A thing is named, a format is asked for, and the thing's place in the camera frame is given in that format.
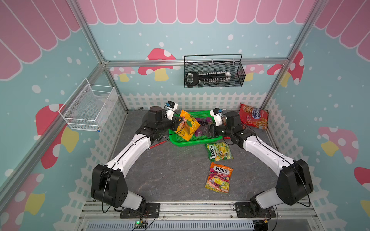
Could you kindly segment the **purple Lot 100 candy bag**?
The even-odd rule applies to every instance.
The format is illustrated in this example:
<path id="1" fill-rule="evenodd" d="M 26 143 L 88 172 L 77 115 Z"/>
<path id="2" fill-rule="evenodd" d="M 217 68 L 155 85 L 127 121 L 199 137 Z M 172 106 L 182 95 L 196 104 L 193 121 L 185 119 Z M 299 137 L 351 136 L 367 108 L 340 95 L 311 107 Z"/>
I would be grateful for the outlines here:
<path id="1" fill-rule="evenodd" d="M 206 135 L 207 133 L 207 126 L 213 124 L 213 120 L 211 117 L 207 118 L 196 118 L 197 122 L 200 124 L 200 127 L 196 130 L 194 135 L 196 137 L 200 137 Z"/>

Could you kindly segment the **green Fox's candy bag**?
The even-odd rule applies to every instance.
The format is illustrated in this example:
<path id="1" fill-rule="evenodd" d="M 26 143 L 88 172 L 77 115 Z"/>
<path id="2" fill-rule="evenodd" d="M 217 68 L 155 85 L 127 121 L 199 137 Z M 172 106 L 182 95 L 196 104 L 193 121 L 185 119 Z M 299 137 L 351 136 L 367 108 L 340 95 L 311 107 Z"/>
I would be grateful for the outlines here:
<path id="1" fill-rule="evenodd" d="M 225 142 L 206 144 L 205 147 L 212 162 L 233 159 L 231 149 Z"/>

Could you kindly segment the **green plastic basket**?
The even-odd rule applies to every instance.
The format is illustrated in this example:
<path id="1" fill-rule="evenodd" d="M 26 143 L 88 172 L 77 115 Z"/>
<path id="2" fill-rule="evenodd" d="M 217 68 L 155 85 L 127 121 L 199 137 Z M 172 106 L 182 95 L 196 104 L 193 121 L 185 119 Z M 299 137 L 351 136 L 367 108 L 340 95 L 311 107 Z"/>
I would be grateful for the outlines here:
<path id="1" fill-rule="evenodd" d="M 194 111 L 190 112 L 190 114 L 194 118 L 211 118 L 212 120 L 213 117 L 210 114 L 210 111 Z M 178 134 L 175 134 L 173 130 L 168 130 L 169 134 L 169 140 L 174 144 L 179 147 L 185 147 L 185 146 L 192 146 L 192 145 L 199 145 L 199 144 L 208 144 L 208 143 L 215 143 L 219 140 L 222 139 L 222 136 L 217 136 L 217 137 L 207 137 L 207 136 L 195 136 L 193 135 L 189 141 L 183 139 L 181 136 Z"/>

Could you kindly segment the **yellow Lot 100 candy bag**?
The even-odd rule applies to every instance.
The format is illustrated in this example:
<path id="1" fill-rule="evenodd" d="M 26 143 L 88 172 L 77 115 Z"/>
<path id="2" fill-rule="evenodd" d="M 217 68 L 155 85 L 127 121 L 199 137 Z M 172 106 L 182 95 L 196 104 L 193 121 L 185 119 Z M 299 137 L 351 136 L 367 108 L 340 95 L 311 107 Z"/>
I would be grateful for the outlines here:
<path id="1" fill-rule="evenodd" d="M 200 127 L 198 121 L 188 112 L 182 110 L 180 113 L 180 124 L 177 127 L 176 134 L 186 141 L 190 141 L 197 129 Z"/>

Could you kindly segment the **orange Fox's candy bag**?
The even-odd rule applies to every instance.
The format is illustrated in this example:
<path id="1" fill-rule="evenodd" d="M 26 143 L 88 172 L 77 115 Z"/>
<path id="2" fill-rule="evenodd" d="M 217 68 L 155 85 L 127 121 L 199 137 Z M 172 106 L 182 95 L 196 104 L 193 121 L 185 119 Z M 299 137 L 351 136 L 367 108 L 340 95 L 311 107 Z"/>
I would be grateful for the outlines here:
<path id="1" fill-rule="evenodd" d="M 218 193 L 228 194 L 232 172 L 232 168 L 212 162 L 205 188 Z"/>

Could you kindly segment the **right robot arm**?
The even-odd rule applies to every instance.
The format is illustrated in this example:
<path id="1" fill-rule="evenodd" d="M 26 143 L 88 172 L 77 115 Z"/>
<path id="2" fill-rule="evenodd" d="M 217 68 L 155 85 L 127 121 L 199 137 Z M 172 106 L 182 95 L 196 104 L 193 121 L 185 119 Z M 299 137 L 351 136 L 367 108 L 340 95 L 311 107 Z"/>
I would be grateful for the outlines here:
<path id="1" fill-rule="evenodd" d="M 240 115 L 235 112 L 223 114 L 220 108 L 210 111 L 214 123 L 209 126 L 210 136 L 229 137 L 233 144 L 253 154 L 266 164 L 278 177 L 274 188 L 261 192 L 250 199 L 254 212 L 286 204 L 292 206 L 314 190 L 308 164 L 287 157 L 263 142 L 252 128 L 244 127 Z"/>

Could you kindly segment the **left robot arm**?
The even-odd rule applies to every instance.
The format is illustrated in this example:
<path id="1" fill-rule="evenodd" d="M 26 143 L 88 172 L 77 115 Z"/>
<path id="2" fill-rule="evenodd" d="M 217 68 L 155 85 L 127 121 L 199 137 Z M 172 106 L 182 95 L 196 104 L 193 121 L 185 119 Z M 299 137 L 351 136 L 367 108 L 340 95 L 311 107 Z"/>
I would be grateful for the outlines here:
<path id="1" fill-rule="evenodd" d="M 123 207 L 144 214 L 145 199 L 128 190 L 125 180 L 129 170 L 151 144 L 167 130 L 177 130 L 182 119 L 174 117 L 178 104 L 168 101 L 162 108 L 152 106 L 129 144 L 111 161 L 98 164 L 92 171 L 91 197 L 102 205 Z"/>

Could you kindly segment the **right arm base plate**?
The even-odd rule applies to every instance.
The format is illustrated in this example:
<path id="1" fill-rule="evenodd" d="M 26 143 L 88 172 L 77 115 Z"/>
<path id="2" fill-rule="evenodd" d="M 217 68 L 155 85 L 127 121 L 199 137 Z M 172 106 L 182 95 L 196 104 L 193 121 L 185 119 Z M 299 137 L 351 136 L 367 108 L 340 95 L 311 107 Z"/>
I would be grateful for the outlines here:
<path id="1" fill-rule="evenodd" d="M 264 218 L 271 219 L 276 217 L 275 209 L 269 207 L 262 209 L 255 203 L 251 202 L 236 202 L 232 206 L 237 213 L 238 218 Z"/>

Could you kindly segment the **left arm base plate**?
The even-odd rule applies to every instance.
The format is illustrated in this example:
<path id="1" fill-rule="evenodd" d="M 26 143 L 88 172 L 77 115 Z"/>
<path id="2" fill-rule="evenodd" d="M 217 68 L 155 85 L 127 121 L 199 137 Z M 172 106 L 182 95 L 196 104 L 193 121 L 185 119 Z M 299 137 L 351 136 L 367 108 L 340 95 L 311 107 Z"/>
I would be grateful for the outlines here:
<path id="1" fill-rule="evenodd" d="M 158 218 L 161 204 L 144 202 L 137 210 L 123 208 L 120 211 L 120 218 Z"/>

